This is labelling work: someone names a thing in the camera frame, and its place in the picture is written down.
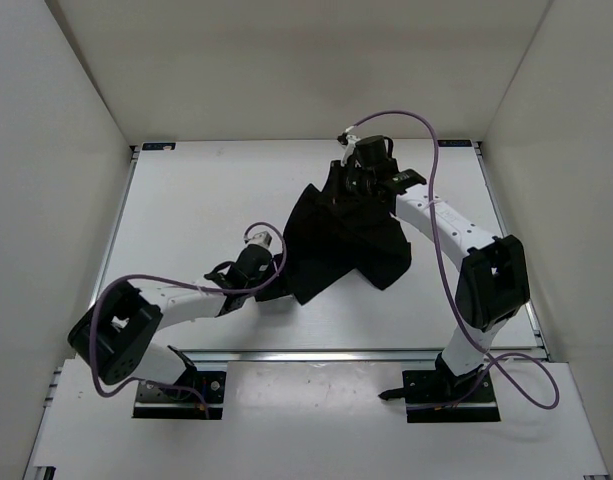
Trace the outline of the black pleated skirt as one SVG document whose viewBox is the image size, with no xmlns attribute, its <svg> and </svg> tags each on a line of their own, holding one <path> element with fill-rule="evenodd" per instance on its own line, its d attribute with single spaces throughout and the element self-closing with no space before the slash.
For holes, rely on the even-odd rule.
<svg viewBox="0 0 613 480">
<path fill-rule="evenodd" d="M 324 187 L 308 185 L 286 222 L 287 262 L 275 298 L 304 305 L 353 270 L 385 290 L 408 271 L 412 247 L 394 217 L 397 191 L 367 172 L 330 163 Z"/>
</svg>

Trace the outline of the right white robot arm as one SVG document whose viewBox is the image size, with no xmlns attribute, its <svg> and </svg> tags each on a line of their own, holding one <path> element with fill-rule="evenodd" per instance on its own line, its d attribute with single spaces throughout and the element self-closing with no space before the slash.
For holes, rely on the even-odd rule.
<svg viewBox="0 0 613 480">
<path fill-rule="evenodd" d="M 457 327 L 435 361 L 435 391 L 457 400 L 478 376 L 493 340 L 529 301 L 525 252 L 513 236 L 499 237 L 467 220 L 436 195 L 430 181 L 402 170 L 392 139 L 338 138 L 344 150 L 341 187 L 361 199 L 385 204 L 389 213 L 423 234 L 439 262 L 450 260 L 459 277 L 448 291 Z"/>
</svg>

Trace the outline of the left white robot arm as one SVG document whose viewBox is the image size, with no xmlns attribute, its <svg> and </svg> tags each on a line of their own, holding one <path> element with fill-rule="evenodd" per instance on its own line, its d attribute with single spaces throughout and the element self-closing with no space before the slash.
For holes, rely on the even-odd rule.
<svg viewBox="0 0 613 480">
<path fill-rule="evenodd" d="M 205 275 L 212 287 L 146 274 L 120 277 L 71 329 L 68 343 L 90 367 L 103 398 L 140 382 L 171 398 L 203 401 L 190 359 L 175 347 L 153 344 L 153 337 L 173 325 L 241 309 L 281 276 L 286 263 L 286 251 L 274 255 L 251 241 L 236 260 Z"/>
</svg>

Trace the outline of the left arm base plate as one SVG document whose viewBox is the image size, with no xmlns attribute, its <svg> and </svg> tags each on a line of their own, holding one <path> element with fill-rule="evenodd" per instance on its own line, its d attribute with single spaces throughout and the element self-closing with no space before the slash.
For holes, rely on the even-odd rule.
<svg viewBox="0 0 613 480">
<path fill-rule="evenodd" d="M 226 363 L 196 363 L 194 393 L 139 385 L 133 402 L 132 417 L 148 420 L 213 420 L 222 419 L 227 380 Z"/>
</svg>

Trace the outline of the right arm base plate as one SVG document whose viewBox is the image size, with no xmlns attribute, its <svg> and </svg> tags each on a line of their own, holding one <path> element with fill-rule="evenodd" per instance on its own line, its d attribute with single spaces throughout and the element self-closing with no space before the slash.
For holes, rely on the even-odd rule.
<svg viewBox="0 0 613 480">
<path fill-rule="evenodd" d="M 479 372 L 451 386 L 437 370 L 405 370 L 403 385 L 378 395 L 382 401 L 403 399 L 409 424 L 495 423 L 501 415 L 491 376 Z"/>
</svg>

